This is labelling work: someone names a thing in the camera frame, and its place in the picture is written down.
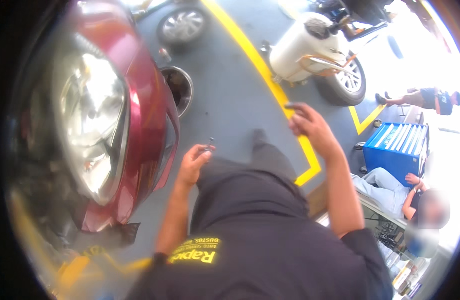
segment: hubcap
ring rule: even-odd
[[[189,41],[203,28],[203,15],[189,10],[170,16],[163,24],[163,34],[171,40]]]
[[[357,92],[361,87],[361,73],[360,69],[352,60],[346,67],[350,73],[340,72],[336,74],[338,82],[349,92]]]

